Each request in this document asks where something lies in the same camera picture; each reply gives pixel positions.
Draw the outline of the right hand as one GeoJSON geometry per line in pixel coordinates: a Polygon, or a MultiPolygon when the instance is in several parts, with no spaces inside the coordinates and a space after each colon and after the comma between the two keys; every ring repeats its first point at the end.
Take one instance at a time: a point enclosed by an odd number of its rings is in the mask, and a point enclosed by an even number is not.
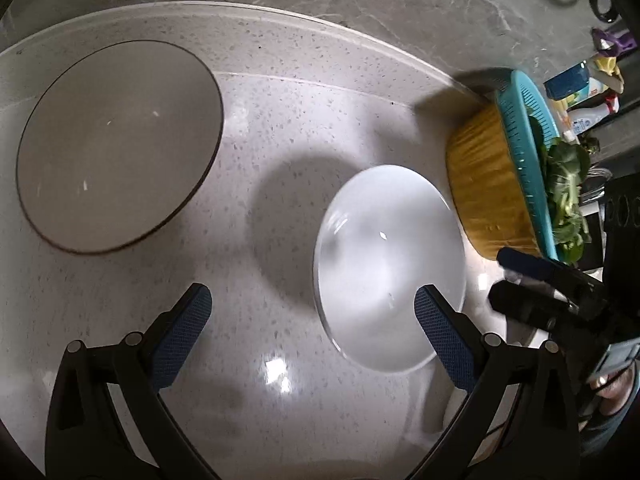
{"type": "Polygon", "coordinates": [[[596,456],[610,443],[628,414],[639,392],[638,361],[624,370],[602,376],[591,384],[597,406],[591,416],[580,424],[579,453],[596,456]]]}

